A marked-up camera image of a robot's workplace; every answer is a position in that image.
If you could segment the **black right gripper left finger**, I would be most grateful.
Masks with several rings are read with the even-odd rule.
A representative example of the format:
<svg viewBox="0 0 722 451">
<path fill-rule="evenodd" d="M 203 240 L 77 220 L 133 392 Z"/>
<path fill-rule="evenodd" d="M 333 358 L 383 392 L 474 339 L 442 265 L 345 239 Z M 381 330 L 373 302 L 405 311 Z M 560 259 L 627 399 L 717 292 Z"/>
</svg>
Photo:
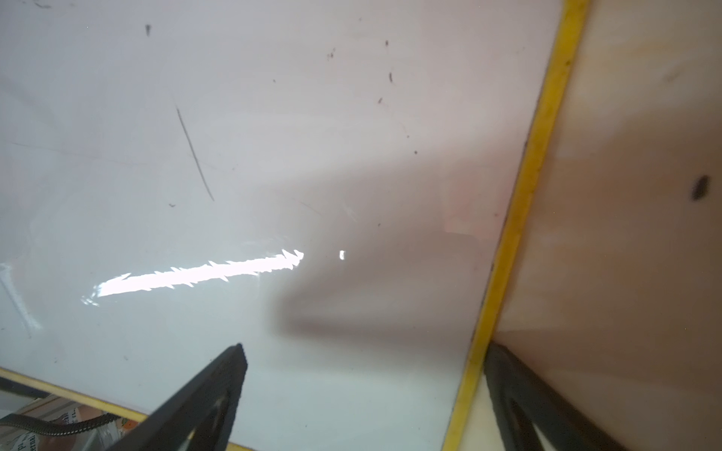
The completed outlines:
<svg viewBox="0 0 722 451">
<path fill-rule="evenodd" d="M 247 369 L 243 345 L 227 348 L 111 448 L 225 450 Z"/>
</svg>

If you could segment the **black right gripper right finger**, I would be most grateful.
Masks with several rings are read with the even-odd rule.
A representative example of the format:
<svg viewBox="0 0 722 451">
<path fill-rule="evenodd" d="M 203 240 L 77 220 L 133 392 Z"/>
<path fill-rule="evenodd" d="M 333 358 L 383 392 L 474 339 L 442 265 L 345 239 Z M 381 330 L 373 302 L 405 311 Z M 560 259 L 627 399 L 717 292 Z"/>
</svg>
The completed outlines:
<svg viewBox="0 0 722 451">
<path fill-rule="evenodd" d="M 502 443 L 507 450 L 622 450 L 508 348 L 492 342 L 484 374 Z"/>
</svg>

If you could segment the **yellow-framed whiteboard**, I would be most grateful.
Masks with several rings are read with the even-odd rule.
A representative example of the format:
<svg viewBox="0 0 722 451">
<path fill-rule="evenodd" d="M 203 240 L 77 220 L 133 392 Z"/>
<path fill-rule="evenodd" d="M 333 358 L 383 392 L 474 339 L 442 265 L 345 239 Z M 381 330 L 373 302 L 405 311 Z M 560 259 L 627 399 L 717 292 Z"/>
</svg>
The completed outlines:
<svg viewBox="0 0 722 451">
<path fill-rule="evenodd" d="M 5 1 L 1 374 L 231 443 L 439 450 L 585 1 Z"/>
</svg>

